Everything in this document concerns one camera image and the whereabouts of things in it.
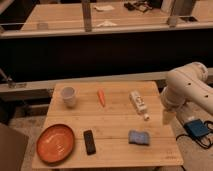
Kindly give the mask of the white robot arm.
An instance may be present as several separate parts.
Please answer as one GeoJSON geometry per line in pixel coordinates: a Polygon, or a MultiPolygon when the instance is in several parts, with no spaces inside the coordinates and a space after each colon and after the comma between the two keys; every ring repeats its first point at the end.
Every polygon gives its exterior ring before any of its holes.
{"type": "Polygon", "coordinates": [[[192,101],[213,115],[213,88],[206,84],[207,67],[192,62],[166,73],[166,86],[160,94],[163,109],[163,124],[167,125],[187,101],[192,101]]]}

